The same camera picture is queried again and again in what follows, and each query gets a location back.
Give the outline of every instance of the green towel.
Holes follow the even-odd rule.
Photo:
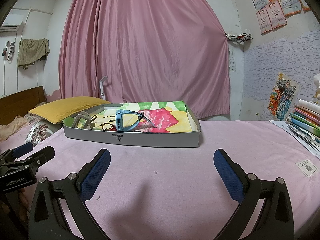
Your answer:
[[[19,42],[19,53],[17,66],[23,66],[31,64],[43,56],[47,56],[50,53],[49,41],[47,39],[42,40],[22,40]]]

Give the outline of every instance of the yellow pillow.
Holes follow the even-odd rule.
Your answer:
[[[110,104],[94,97],[65,98],[31,109],[29,113],[39,115],[51,123],[61,123],[68,116],[93,106]]]

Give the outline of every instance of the book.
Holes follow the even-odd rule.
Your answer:
[[[306,123],[303,123],[303,122],[300,122],[299,120],[297,119],[294,119],[292,117],[287,117],[287,121],[290,122],[290,123],[294,123],[295,125],[307,130],[308,132],[320,137],[320,130],[306,124]]]
[[[294,132],[297,136],[305,140],[307,143],[311,144],[313,147],[315,147],[318,151],[320,151],[320,144],[313,140],[313,138],[307,134],[307,133],[302,133],[299,129],[296,129],[290,123],[288,123],[289,129]]]
[[[308,101],[300,99],[299,105],[302,106],[303,108],[309,109],[313,112],[320,114],[320,105],[318,105],[316,103],[310,103]]]
[[[314,114],[312,114],[312,113],[310,113],[310,112],[308,112],[306,110],[303,110],[303,109],[298,108],[298,107],[295,106],[294,113],[295,114],[297,114],[297,113],[302,114],[305,117],[311,119],[313,122],[316,122],[317,124],[320,125],[320,117],[318,117],[318,116],[316,116],[316,115],[314,115]]]
[[[314,112],[314,111],[311,111],[311,110],[309,110],[309,109],[306,109],[306,108],[304,108],[303,106],[294,104],[294,107],[295,107],[295,108],[299,108],[299,109],[301,109],[301,110],[303,110],[303,111],[305,111],[305,112],[308,112],[308,113],[313,114],[314,116],[320,118],[320,114],[318,114],[318,113],[316,113],[316,112]]]
[[[309,135],[314,141],[316,141],[316,142],[319,143],[319,145],[320,145],[320,137],[315,136],[314,134],[308,132],[307,130],[305,130],[305,129],[301,128],[301,127],[299,127],[298,125],[295,125],[294,123],[289,123],[289,122],[288,122],[287,125],[288,125],[289,127],[292,126],[292,127],[294,127],[295,129],[297,129],[297,130],[299,130],[299,131],[301,131],[301,132]]]
[[[308,112],[305,112],[303,110],[299,110],[299,109],[295,108],[293,113],[308,120],[311,123],[314,123],[315,125],[320,125],[320,120],[317,119],[316,117],[312,116]]]
[[[298,116],[298,115],[296,115],[296,114],[293,114],[293,113],[289,113],[289,115],[290,115],[292,118],[297,119],[297,120],[299,120],[300,122],[306,123],[306,124],[308,124],[308,125],[316,128],[316,129],[318,129],[318,130],[320,131],[320,126],[318,126],[315,122],[310,122],[309,120],[307,120],[307,119],[305,119],[305,118],[303,118],[303,117],[301,117],[301,116]]]

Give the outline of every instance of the bed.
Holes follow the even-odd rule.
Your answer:
[[[0,98],[0,124],[9,124],[17,115],[24,117],[28,111],[33,109],[37,104],[45,101],[43,86],[24,90],[5,98]],[[33,123],[22,127],[7,140],[0,142],[0,150],[3,152],[7,149],[22,145],[32,125]]]
[[[108,145],[66,138],[63,129],[35,146],[50,145],[55,158],[40,167],[38,179],[64,179],[106,148],[111,165],[86,205],[112,240],[212,240],[237,207],[212,157],[223,148],[247,173],[260,179],[284,178],[291,198],[295,238],[319,224],[320,171],[306,177],[296,163],[320,161],[284,130],[270,122],[200,121],[199,148],[150,148]],[[27,188],[31,203],[36,185]],[[62,201],[70,227],[81,236]],[[256,209],[243,236],[260,212]]]

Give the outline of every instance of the printed logo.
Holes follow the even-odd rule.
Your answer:
[[[21,178],[19,178],[19,179],[15,179],[15,180],[6,182],[5,185],[6,185],[7,187],[9,187],[9,186],[12,186],[12,185],[14,185],[14,184],[17,184],[17,183],[20,183],[20,182],[25,182],[25,181],[26,181],[26,179],[25,179],[24,177],[21,177]]]
[[[312,171],[312,168],[311,168],[309,165],[306,165],[306,169],[307,169],[308,171]]]

